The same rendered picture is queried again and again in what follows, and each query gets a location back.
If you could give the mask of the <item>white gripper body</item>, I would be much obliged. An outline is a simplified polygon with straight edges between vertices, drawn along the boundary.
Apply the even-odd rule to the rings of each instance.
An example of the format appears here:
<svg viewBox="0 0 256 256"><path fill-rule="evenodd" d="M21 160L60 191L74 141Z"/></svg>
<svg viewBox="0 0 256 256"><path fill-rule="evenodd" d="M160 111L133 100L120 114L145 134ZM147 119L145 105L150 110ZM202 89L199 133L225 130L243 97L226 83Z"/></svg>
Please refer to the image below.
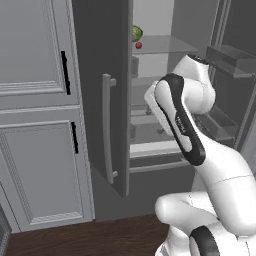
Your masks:
<svg viewBox="0 0 256 256"><path fill-rule="evenodd" d="M164 129L167 135L173 136L173 132L171 129L171 126L168 123L168 120L164 114L164 112L160 109L159 103L157 102L155 98L155 85L151 85L146 93L144 94L144 100L147 103L147 105L150 107L153 114L156 116L158 122Z"/></svg>

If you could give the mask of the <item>white fridge drawer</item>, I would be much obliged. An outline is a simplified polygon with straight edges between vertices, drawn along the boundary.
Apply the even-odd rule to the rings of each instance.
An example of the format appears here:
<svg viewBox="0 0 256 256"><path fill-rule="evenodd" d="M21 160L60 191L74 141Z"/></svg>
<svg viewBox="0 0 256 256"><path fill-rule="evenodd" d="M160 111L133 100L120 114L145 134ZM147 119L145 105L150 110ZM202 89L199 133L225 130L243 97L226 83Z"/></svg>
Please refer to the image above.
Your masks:
<svg viewBox="0 0 256 256"><path fill-rule="evenodd" d="M180 152L181 150L178 144L173 140L130 145L131 158L174 154Z"/></svg>

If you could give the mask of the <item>dark grey fridge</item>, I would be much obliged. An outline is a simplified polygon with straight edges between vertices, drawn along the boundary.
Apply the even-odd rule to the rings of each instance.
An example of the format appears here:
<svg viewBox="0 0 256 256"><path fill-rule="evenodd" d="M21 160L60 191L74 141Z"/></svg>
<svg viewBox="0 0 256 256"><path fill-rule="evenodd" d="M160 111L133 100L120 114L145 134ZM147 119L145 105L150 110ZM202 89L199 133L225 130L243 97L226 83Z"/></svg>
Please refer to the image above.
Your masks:
<svg viewBox="0 0 256 256"><path fill-rule="evenodd" d="M195 170L182 152L131 158L130 145L175 141L165 132L157 133L161 126L153 114L146 115L144 94L154 81L170 73L183 56L206 57L207 47L215 46L219 20L228 4L229 0L133 0L132 26L140 27L143 36L171 35L197 48L198 52L132 53L139 58L139 67L138 77L131 76L129 194L120 196L90 163L97 220L148 215L153 213L158 197L190 191Z"/></svg>

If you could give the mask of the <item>glass fridge shelf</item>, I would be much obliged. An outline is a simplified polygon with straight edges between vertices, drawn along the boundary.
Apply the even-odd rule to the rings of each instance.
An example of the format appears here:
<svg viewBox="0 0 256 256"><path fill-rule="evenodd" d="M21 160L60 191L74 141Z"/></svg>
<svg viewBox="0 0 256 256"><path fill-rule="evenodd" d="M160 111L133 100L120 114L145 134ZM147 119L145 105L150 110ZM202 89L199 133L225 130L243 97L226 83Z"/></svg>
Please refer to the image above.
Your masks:
<svg viewBox="0 0 256 256"><path fill-rule="evenodd" d="M198 49L171 35L143 36L142 47L132 46L133 54L197 53Z"/></svg>

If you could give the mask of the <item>dark grey fridge door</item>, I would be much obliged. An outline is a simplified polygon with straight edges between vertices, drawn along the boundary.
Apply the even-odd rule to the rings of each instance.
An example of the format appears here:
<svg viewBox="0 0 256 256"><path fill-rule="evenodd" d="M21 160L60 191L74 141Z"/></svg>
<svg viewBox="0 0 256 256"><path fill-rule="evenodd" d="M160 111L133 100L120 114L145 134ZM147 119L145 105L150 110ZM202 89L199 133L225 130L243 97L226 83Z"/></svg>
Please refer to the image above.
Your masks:
<svg viewBox="0 0 256 256"><path fill-rule="evenodd" d="M112 168L109 184L129 194L129 129L133 0L72 0L89 161L108 182L103 147L102 75L111 88Z"/></svg>

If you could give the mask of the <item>fridge door with bins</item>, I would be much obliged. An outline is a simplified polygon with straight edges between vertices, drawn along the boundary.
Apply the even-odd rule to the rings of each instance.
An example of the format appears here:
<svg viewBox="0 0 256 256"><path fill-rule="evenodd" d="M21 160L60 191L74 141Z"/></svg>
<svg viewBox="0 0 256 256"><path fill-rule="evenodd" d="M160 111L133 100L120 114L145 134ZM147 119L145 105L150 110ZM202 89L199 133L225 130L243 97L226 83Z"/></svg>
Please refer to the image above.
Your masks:
<svg viewBox="0 0 256 256"><path fill-rule="evenodd" d="M256 0L229 0L222 14L215 46L228 45L256 56ZM233 147L250 166L256 162L256 75L233 78L217 69L213 84L216 106L236 125Z"/></svg>

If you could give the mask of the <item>dark jar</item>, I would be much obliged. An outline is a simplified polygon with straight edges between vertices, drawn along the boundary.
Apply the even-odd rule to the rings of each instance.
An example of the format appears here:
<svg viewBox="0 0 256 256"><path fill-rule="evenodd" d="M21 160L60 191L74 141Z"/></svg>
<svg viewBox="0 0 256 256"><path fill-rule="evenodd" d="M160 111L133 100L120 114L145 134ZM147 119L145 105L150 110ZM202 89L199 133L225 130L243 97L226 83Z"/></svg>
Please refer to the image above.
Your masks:
<svg viewBox="0 0 256 256"><path fill-rule="evenodd" d="M138 77L138 67L139 67L139 58L136 56L132 56L132 60L131 60L131 76L132 76L132 78Z"/></svg>

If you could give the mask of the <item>grey door bin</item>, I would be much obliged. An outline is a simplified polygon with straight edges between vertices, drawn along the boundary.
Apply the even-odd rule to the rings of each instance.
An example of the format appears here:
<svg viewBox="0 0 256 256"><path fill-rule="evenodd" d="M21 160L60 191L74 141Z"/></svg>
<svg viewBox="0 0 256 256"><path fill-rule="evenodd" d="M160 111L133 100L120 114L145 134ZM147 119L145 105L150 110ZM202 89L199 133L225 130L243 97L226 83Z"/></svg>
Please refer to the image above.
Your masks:
<svg viewBox="0 0 256 256"><path fill-rule="evenodd" d="M197 115L196 120L216 140L235 138L237 125L216 106L208 113Z"/></svg>
<svg viewBox="0 0 256 256"><path fill-rule="evenodd" d="M256 75L256 56L231 46L208 46L206 58L211 66L233 78Z"/></svg>

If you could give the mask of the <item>green cabbage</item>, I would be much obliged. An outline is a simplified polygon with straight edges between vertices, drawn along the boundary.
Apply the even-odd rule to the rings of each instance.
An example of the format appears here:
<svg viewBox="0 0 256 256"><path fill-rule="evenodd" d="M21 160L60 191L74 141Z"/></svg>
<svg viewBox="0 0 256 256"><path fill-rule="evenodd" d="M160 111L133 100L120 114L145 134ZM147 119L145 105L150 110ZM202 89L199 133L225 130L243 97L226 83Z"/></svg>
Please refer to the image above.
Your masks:
<svg viewBox="0 0 256 256"><path fill-rule="evenodd" d="M137 42L143 36L143 31L140 27L133 25L132 26L132 41Z"/></svg>

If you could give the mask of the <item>tall grey cupboard door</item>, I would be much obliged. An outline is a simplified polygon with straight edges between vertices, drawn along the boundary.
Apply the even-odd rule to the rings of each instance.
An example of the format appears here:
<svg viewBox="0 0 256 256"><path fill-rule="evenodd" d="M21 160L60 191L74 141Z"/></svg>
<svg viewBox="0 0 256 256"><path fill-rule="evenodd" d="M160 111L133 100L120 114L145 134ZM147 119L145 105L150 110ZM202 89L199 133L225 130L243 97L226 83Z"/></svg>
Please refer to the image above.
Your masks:
<svg viewBox="0 0 256 256"><path fill-rule="evenodd" d="M76 124L78 154L71 122ZM22 231L92 221L90 164L80 108L0 112L0 182Z"/></svg>

